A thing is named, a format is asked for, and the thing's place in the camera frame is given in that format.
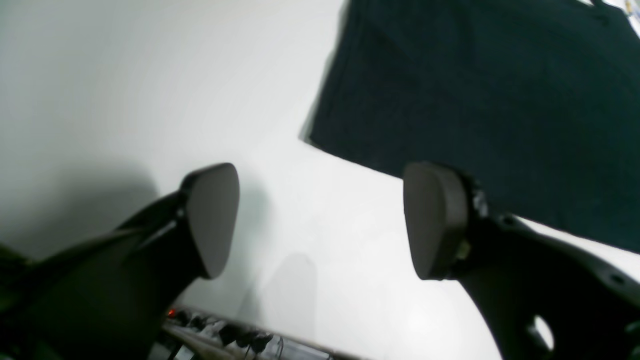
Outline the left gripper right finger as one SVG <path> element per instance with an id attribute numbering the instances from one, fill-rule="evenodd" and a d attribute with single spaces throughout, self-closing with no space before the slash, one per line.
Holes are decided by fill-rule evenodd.
<path id="1" fill-rule="evenodd" d="M 491 210 L 471 177 L 432 162 L 402 174 L 421 280 L 455 280 L 504 360 L 637 360 L 639 283 L 608 260 Z"/>

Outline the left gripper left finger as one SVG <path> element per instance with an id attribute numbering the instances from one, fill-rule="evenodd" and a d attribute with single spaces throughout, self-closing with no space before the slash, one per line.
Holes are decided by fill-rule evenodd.
<path id="1" fill-rule="evenodd" d="M 226 267 L 237 168 L 188 173 L 120 226 L 42 260 L 1 255 L 3 360 L 144 360 L 176 299 Z"/>

